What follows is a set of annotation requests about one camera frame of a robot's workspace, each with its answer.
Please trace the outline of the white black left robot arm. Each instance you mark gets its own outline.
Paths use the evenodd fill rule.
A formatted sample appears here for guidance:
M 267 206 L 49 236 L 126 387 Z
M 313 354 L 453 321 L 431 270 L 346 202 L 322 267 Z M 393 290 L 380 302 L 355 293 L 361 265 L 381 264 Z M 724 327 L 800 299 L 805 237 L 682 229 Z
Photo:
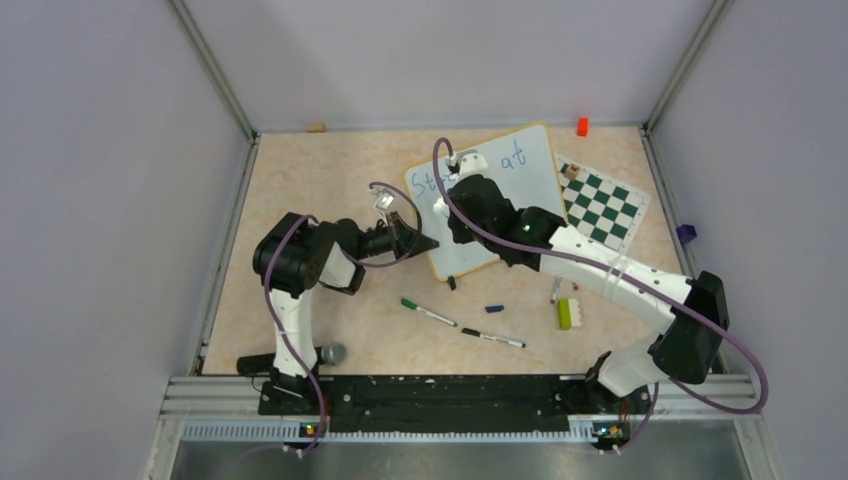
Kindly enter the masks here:
M 348 218 L 314 222 L 286 214 L 258 243 L 253 271 L 266 290 L 273 314 L 276 351 L 258 368 L 282 390 L 283 401 L 297 413 L 319 404 L 320 386 L 308 377 L 320 363 L 312 335 L 312 293 L 316 286 L 355 294 L 364 279 L 361 260 L 392 253 L 397 260 L 414 257 L 439 242 L 408 225 L 398 213 L 362 230 Z

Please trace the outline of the yellow framed whiteboard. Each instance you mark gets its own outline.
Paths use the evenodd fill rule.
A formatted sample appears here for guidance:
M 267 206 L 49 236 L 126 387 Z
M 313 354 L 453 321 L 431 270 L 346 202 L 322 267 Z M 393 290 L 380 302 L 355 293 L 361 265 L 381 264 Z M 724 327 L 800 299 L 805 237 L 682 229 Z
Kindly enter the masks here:
M 422 215 L 423 234 L 438 242 L 438 247 L 428 252 L 438 280 L 492 264 L 504 248 L 478 236 L 455 214 L 434 210 L 442 197 L 437 177 L 459 211 L 489 233 L 525 245 L 550 244 L 554 227 L 564 225 L 566 215 L 545 124 L 530 124 L 470 147 L 456 148 L 454 153 L 459 158 L 482 158 L 487 167 L 459 180 L 452 176 L 447 155 L 442 152 L 437 168 L 427 160 L 404 175 L 409 196 Z

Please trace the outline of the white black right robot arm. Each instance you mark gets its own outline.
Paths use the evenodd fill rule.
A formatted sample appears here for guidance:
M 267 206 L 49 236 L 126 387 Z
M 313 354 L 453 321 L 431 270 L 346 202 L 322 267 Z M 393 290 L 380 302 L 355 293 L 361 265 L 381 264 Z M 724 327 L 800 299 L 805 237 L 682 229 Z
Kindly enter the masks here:
M 457 244 L 476 242 L 507 265 L 572 280 L 636 313 L 651 334 L 599 357 L 586 374 L 586 397 L 612 412 L 635 390 L 672 379 L 699 385 L 729 326 L 722 280 L 702 271 L 692 278 L 621 255 L 540 207 L 516 208 L 496 183 L 470 175 L 433 206 Z

